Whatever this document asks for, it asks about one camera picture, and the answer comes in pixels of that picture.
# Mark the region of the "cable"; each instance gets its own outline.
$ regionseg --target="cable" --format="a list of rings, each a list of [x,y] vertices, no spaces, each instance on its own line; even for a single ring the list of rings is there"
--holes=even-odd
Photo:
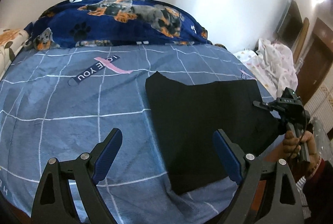
[[[304,125],[303,125],[303,133],[302,133],[302,136],[301,136],[300,139],[299,139],[298,144],[296,145],[296,147],[294,148],[294,150],[292,151],[292,153],[291,153],[290,156],[288,157],[288,162],[290,161],[291,156],[295,153],[296,148],[298,148],[299,145],[301,144],[301,140],[302,140],[302,138],[304,137],[304,134],[305,134],[305,131],[306,131],[306,127],[307,127],[308,122],[306,121],[306,115],[305,115],[305,108],[304,108],[304,106],[303,106],[303,114],[304,114],[304,120],[305,120],[305,121],[304,121]]]

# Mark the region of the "red sleeve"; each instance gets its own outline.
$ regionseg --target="red sleeve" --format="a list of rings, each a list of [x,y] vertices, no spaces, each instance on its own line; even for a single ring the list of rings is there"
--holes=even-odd
[[[321,160],[314,176],[305,183],[303,193],[311,218],[320,218],[318,223],[333,223],[333,167],[328,161]]]

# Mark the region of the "blue plaid bedsheet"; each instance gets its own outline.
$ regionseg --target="blue plaid bedsheet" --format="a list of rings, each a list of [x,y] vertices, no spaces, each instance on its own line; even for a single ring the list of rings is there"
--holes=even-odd
[[[114,58],[109,59],[114,68],[103,67],[97,58]],[[8,201],[30,215],[48,159],[75,159],[117,127],[123,144],[98,189],[118,223],[200,224],[224,210],[237,189],[229,178],[182,196],[171,191],[144,89],[155,71],[188,85],[253,76],[230,52],[212,45],[19,54],[0,82],[0,189]],[[264,101],[273,100],[258,85]],[[75,182],[70,185],[84,221]]]

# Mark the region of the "bracelet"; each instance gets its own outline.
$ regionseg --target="bracelet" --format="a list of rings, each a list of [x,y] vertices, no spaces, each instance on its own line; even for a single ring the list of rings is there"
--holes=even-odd
[[[318,162],[316,163],[316,165],[312,169],[308,170],[308,173],[307,173],[308,176],[306,178],[307,180],[310,180],[314,176],[314,174],[316,173],[316,171],[319,167],[320,162],[321,162],[321,156],[319,156],[319,159],[318,159]]]

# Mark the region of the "floral pillow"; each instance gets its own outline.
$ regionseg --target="floral pillow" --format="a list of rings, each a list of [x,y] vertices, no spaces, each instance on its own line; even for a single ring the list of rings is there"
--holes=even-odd
[[[0,28],[0,79],[28,40],[26,31]]]

